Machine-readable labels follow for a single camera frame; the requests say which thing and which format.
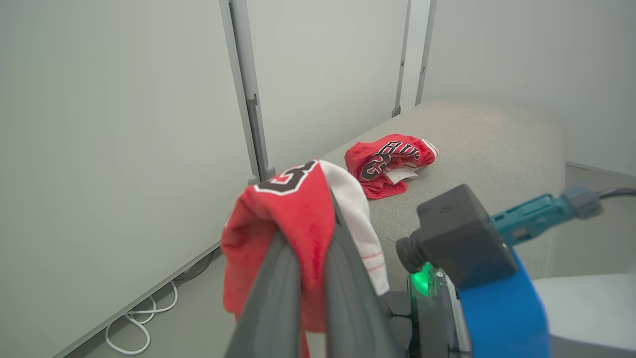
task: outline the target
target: white tag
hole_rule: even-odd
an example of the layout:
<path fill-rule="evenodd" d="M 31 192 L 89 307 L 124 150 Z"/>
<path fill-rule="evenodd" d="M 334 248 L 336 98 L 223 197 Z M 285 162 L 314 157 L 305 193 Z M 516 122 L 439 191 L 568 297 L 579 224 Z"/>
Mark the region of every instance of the white tag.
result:
<path fill-rule="evenodd" d="M 415 174 L 415 168 L 411 168 L 408 166 L 401 166 L 399 168 L 395 168 L 390 171 L 386 171 L 387 178 L 393 183 L 397 184 L 400 180 L 417 178 L 417 174 Z"/>

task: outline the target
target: floor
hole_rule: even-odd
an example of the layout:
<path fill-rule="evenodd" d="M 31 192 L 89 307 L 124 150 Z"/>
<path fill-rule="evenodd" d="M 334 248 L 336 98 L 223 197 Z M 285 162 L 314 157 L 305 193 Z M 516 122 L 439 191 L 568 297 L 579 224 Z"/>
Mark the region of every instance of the floor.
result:
<path fill-rule="evenodd" d="M 601 190 L 636 187 L 636 177 L 567 167 L 567 186 L 587 183 Z M 584 222 L 571 222 L 559 228 L 553 276 L 597 275 L 636 270 L 636 199 L 608 199 L 605 214 Z M 192 281 L 178 285 L 179 301 L 168 312 L 158 314 L 146 324 L 152 343 L 139 357 L 222 357 L 235 327 L 234 318 L 223 310 L 223 268 L 219 255 L 210 267 Z M 173 300 L 170 286 L 155 295 L 158 307 Z M 139 349 L 143 333 L 125 319 L 115 322 L 111 339 L 121 348 Z M 308 338 L 312 358 L 325 357 L 324 336 Z M 97 334 L 66 358 L 123 357 Z"/>
<path fill-rule="evenodd" d="M 567 166 L 565 186 L 594 190 L 636 188 L 636 177 Z M 602 202 L 605 213 L 558 228 L 552 276 L 603 275 L 636 271 L 636 197 Z"/>

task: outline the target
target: white fabric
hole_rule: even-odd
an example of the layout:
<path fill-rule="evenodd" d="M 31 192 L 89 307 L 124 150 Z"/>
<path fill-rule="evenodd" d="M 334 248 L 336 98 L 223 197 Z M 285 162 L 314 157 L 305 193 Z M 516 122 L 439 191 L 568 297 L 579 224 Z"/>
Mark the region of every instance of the white fabric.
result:
<path fill-rule="evenodd" d="M 439 151 L 437 150 L 437 148 L 435 148 L 434 145 L 431 144 L 431 142 L 425 140 L 422 138 L 422 141 L 424 142 L 424 144 L 429 147 L 429 149 L 433 152 L 433 155 L 435 156 L 435 159 L 437 159 L 437 156 L 439 155 Z"/>
<path fill-rule="evenodd" d="M 369 273 L 375 293 L 378 296 L 386 293 L 389 290 L 387 266 L 380 240 L 371 226 L 369 204 L 360 183 L 341 167 L 326 161 L 319 162 Z"/>
<path fill-rule="evenodd" d="M 410 166 L 401 166 L 392 170 L 387 170 L 384 174 L 389 178 L 391 183 L 397 184 L 400 180 L 417 178 L 415 169 Z"/>

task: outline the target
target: teal connector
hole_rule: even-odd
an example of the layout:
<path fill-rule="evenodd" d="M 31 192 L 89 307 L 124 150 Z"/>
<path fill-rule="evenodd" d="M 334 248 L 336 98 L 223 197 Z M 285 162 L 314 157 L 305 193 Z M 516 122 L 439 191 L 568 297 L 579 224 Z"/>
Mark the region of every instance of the teal connector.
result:
<path fill-rule="evenodd" d="M 576 217 L 564 197 L 544 194 L 490 217 L 508 247 L 536 238 L 549 228 Z"/>

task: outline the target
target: metal pole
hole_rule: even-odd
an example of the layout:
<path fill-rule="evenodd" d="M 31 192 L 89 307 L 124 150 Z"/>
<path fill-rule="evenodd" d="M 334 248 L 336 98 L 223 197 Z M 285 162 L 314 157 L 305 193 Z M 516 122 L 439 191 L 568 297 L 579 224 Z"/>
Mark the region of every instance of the metal pole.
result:
<path fill-rule="evenodd" d="M 399 65 L 399 75 L 397 76 L 397 94 L 396 105 L 393 109 L 392 117 L 399 115 L 401 112 L 401 106 L 399 103 L 400 96 L 402 94 L 402 79 L 404 78 L 404 60 L 406 59 L 406 42 L 408 40 L 408 21 L 411 18 L 411 0 L 406 3 L 406 21 L 404 22 L 404 40 L 402 41 L 402 57 Z"/>
<path fill-rule="evenodd" d="M 273 177 L 275 169 L 269 166 L 267 159 L 263 116 L 259 105 L 258 84 L 256 82 L 252 36 L 249 29 L 249 17 L 247 16 L 247 2 L 246 0 L 219 0 L 219 2 L 221 3 L 224 25 L 226 25 L 227 17 L 224 9 L 229 11 L 229 19 L 227 20 L 230 21 L 232 31 L 228 31 L 226 27 L 226 37 L 228 39 L 228 47 L 230 47 L 230 62 L 232 63 L 232 73 L 235 79 L 239 104 L 245 103 L 247 123 L 244 120 L 244 129 L 246 132 L 249 129 L 249 135 L 246 133 L 245 137 L 246 139 L 248 137 L 252 139 L 251 145 L 256 163 L 256 172 L 254 171 L 254 165 L 252 165 L 252 173 L 254 175 L 249 179 L 249 184 L 256 184 Z M 234 40 L 233 45 L 229 43 L 231 38 Z M 234 48 L 236 55 L 234 61 L 232 61 Z M 242 89 L 242 94 L 239 94 L 239 88 Z M 243 106 L 241 107 L 241 115 L 243 116 L 244 109 Z"/>
<path fill-rule="evenodd" d="M 429 62 L 429 52 L 431 51 L 431 38 L 433 36 L 433 23 L 435 22 L 435 10 L 437 9 L 437 0 L 431 0 L 429 8 L 429 21 L 426 24 L 426 39 L 424 40 L 424 53 L 422 54 L 422 65 L 420 66 L 420 80 L 417 83 L 417 93 L 415 94 L 415 105 L 422 102 L 422 93 L 424 91 L 424 76 L 426 75 L 426 66 Z"/>

